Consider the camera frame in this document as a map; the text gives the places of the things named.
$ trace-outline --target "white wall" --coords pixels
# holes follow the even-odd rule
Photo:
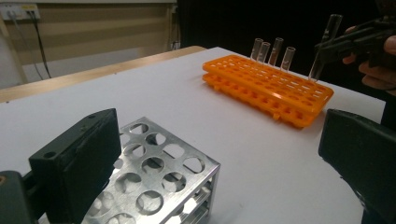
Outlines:
[[[0,32],[0,89],[21,84],[18,69],[8,44]]]

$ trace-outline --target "white table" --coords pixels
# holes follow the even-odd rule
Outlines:
[[[28,158],[85,116],[118,111],[120,127],[147,117],[221,163],[210,223],[361,223],[349,185],[318,155],[325,110],[302,130],[213,91],[204,62],[214,48],[0,104],[0,170]],[[385,103],[334,90],[326,108],[381,120]]]

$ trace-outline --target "rack hole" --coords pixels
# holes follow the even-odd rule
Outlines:
[[[149,136],[146,137],[146,141],[150,145],[159,146],[163,144],[166,140],[166,137],[160,133],[151,133]]]
[[[163,151],[170,155],[172,158],[179,158],[184,154],[184,148],[176,144],[170,144],[163,148]]]
[[[187,158],[183,164],[194,174],[199,174],[205,169],[205,164],[196,157]]]
[[[170,192],[179,192],[186,187],[186,177],[173,172],[163,177],[163,188]]]
[[[146,191],[137,198],[136,207],[142,215],[154,215],[163,207],[163,196],[154,190]]]
[[[147,174],[159,173],[163,170],[163,160],[157,157],[151,157],[143,161],[142,170]]]
[[[131,193],[140,188],[141,181],[140,175],[127,173],[117,178],[115,188],[121,193]]]
[[[130,133],[142,134],[149,130],[149,126],[146,124],[138,123],[129,128]]]
[[[125,156],[142,157],[145,155],[146,149],[142,145],[132,145],[124,150]]]

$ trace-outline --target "finger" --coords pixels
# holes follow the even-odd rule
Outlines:
[[[365,76],[361,80],[361,82],[369,87],[381,90],[381,91],[387,91],[387,90],[392,90],[396,88],[396,85],[393,83],[388,83],[384,80],[375,78],[375,77],[370,77],[370,76]]]
[[[390,36],[384,44],[384,50],[396,55],[396,35]]]
[[[359,65],[359,71],[369,77],[374,77],[376,79],[387,82],[391,85],[396,86],[396,71],[385,67],[376,66],[369,67],[368,62],[361,63]]]

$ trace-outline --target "glass test tube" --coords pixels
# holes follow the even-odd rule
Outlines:
[[[262,47],[262,41],[263,40],[261,38],[254,39],[254,45],[253,49],[251,50],[250,60],[257,61],[260,53],[260,48]]]
[[[273,66],[276,65],[276,59],[277,59],[277,56],[279,55],[279,52],[282,48],[282,44],[283,44],[283,39],[280,37],[277,37],[275,39],[275,43],[274,43],[274,46],[271,51],[270,59],[268,60],[269,64],[271,64]]]
[[[259,57],[257,58],[257,62],[265,63],[265,59],[267,58],[268,51],[271,47],[271,44],[268,42],[262,42],[262,47],[260,48]]]
[[[343,19],[342,15],[332,14],[330,16],[329,21],[327,22],[326,29],[324,30],[322,39],[320,41],[318,52],[320,52],[323,43],[325,43],[326,41],[332,41],[335,38],[338,27],[341,23],[341,19]],[[323,66],[324,63],[321,61],[317,53],[314,63],[312,64],[311,71],[309,72],[308,80],[317,82],[319,80],[321,71],[323,70]]]
[[[287,47],[285,55],[283,56],[282,64],[280,65],[280,70],[284,72],[289,72],[291,65],[291,60],[293,60],[294,52],[296,51],[293,47]]]

